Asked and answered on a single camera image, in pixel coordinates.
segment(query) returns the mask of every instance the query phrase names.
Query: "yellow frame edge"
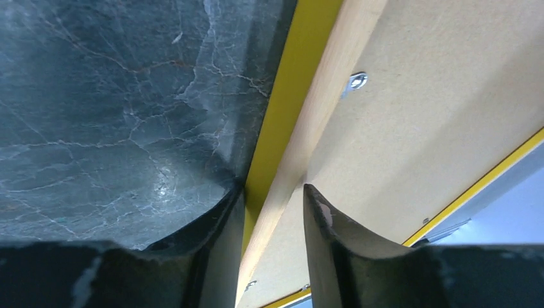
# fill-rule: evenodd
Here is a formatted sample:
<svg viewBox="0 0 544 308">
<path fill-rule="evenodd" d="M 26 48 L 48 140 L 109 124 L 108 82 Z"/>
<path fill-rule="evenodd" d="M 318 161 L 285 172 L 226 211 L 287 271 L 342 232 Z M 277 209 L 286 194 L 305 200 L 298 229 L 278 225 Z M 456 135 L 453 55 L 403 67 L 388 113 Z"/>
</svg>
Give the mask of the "yellow frame edge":
<svg viewBox="0 0 544 308">
<path fill-rule="evenodd" d="M 343 0 L 299 0 L 246 180 L 242 253 L 276 176 Z"/>
<path fill-rule="evenodd" d="M 462 207 L 468 200 L 473 198 L 476 194 L 481 192 L 489 184 L 495 181 L 513 165 L 519 162 L 522 158 L 527 156 L 532 150 L 536 149 L 540 144 L 544 143 L 544 128 L 540 128 L 531 138 L 525 141 L 519 148 L 515 149 L 510 155 L 496 165 L 491 171 L 487 172 L 480 180 L 474 183 L 469 189 L 462 193 L 457 199 L 450 203 L 445 209 L 443 209 L 437 216 L 434 216 L 425 226 L 414 233 L 404 243 L 404 246 L 412 246 L 415 242 L 419 241 L 427 232 L 431 231 L 444 219 L 446 219 L 451 213 L 455 212 L 458 208 Z M 310 288 L 293 293 L 287 297 L 284 297 L 276 302 L 268 304 L 263 308 L 280 308 L 284 305 L 294 302 L 311 293 Z"/>
</svg>

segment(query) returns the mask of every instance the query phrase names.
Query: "marble surface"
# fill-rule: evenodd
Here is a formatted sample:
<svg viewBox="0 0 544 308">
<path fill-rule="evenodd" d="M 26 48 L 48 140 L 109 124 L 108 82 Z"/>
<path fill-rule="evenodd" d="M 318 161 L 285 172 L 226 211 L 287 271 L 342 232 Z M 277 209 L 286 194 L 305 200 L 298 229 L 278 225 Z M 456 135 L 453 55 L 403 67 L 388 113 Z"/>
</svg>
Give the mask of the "marble surface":
<svg viewBox="0 0 544 308">
<path fill-rule="evenodd" d="M 143 248 L 246 176 L 295 1 L 0 2 L 0 241 Z"/>
</svg>

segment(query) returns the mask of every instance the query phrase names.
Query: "blue surface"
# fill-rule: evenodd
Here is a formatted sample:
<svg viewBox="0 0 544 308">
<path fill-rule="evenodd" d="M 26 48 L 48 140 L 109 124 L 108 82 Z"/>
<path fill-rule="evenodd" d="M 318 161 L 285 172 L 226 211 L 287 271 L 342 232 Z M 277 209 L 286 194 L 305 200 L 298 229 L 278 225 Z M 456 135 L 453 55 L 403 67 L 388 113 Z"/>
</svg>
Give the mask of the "blue surface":
<svg viewBox="0 0 544 308">
<path fill-rule="evenodd" d="M 0 241 L 143 248 L 211 208 L 248 172 L 295 4 L 1 1 Z"/>
</svg>

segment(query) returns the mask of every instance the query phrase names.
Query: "yellow strip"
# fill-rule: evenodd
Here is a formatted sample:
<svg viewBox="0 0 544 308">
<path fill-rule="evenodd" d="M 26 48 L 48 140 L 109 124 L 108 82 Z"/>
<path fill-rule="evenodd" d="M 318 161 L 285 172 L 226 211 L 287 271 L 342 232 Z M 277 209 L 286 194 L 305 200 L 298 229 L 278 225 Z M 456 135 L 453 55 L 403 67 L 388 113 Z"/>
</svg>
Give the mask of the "yellow strip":
<svg viewBox="0 0 544 308">
<path fill-rule="evenodd" d="M 246 181 L 246 251 L 342 0 L 299 0 Z"/>
<path fill-rule="evenodd" d="M 513 151 L 508 157 L 496 165 L 490 172 L 484 175 L 478 182 L 467 189 L 462 195 L 460 195 L 455 201 L 450 203 L 445 209 L 443 209 L 437 216 L 431 219 L 423 228 L 419 229 L 414 235 L 410 236 L 403 245 L 412 246 L 415 242 L 419 241 L 427 232 L 431 231 L 439 223 L 441 223 L 446 217 L 455 212 L 458 208 L 462 207 L 468 200 L 476 196 L 484 188 L 486 188 L 491 182 L 495 181 L 513 165 L 519 162 L 522 158 L 527 156 L 532 150 L 536 149 L 539 145 L 544 143 L 544 128 L 541 128 L 535 133 L 529 140 L 525 141 L 519 148 Z M 273 302 L 265 306 L 265 308 L 279 308 L 283 305 L 289 304 L 309 294 L 311 290 L 308 288 L 304 291 L 297 292 L 289 295 L 277 302 Z"/>
</svg>

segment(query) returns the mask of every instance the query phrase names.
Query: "screw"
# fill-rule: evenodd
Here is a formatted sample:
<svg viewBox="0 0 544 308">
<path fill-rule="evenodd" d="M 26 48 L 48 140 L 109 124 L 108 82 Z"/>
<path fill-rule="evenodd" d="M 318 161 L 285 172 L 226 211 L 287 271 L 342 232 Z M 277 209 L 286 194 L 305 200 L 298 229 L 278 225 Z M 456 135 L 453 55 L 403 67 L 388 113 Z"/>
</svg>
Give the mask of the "screw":
<svg viewBox="0 0 544 308">
<path fill-rule="evenodd" d="M 250 283 L 246 286 L 246 290 L 245 290 L 245 291 L 247 291 L 251 286 L 254 286 L 256 283 L 257 283 L 256 280 L 250 282 Z"/>
<path fill-rule="evenodd" d="M 352 76 L 350 87 L 353 90 L 360 89 L 368 81 L 368 75 L 364 72 L 357 73 Z"/>
</svg>

